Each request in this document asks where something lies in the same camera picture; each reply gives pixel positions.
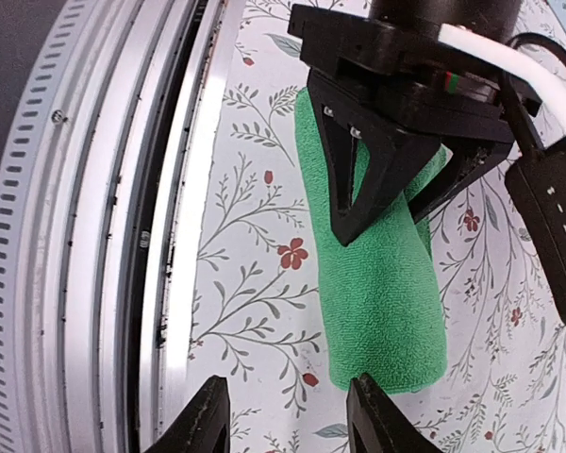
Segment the white tablecloth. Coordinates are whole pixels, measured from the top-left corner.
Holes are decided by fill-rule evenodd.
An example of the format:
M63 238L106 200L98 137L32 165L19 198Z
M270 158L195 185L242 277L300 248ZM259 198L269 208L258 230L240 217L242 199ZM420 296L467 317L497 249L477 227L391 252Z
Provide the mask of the white tablecloth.
M308 69L299 41L286 33L290 3L247 1L199 255L189 385L228 377L235 453L348 450L346 394L328 379L294 144L293 104ZM356 14L368 7L303 3ZM525 3L518 29L566 46L544 0ZM534 55L558 66L542 51ZM547 142L561 134L545 111L538 125ZM507 167L432 217L449 365L436 385L394 399L445 452L566 452L566 328L504 188Z

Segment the green towel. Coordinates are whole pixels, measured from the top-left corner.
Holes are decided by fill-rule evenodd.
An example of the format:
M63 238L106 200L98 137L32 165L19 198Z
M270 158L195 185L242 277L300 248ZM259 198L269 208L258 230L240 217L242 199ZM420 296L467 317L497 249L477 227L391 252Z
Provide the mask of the green towel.
M325 155L308 91L299 93L295 136L319 262L319 292L332 382L369 373L389 394L433 384L446 368L446 337L436 274L429 255L429 225L415 226L408 197L441 169L443 150L405 193L353 243L331 231ZM358 147L358 176L369 153Z

